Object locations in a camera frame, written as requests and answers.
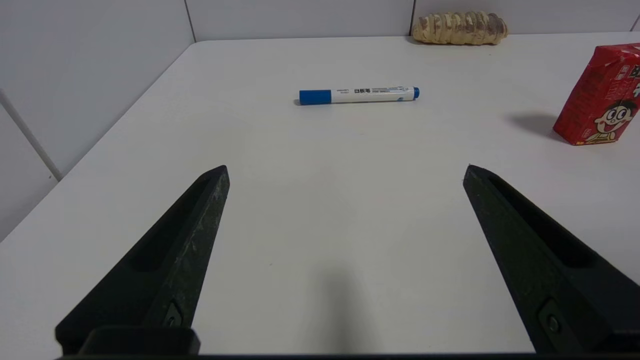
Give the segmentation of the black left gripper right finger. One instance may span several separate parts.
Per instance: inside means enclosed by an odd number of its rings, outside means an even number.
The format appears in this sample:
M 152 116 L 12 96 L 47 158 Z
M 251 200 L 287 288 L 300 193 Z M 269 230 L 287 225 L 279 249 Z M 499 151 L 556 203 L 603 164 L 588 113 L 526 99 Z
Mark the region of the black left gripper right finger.
M 462 186 L 537 353 L 638 353 L 636 282 L 497 174 Z

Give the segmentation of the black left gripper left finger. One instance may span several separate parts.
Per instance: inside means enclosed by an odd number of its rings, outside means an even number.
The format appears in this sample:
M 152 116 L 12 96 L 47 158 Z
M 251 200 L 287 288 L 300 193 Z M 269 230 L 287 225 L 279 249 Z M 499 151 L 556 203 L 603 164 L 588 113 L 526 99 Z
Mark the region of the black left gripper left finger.
M 55 327 L 64 355 L 197 355 L 192 323 L 230 189 L 202 173 Z

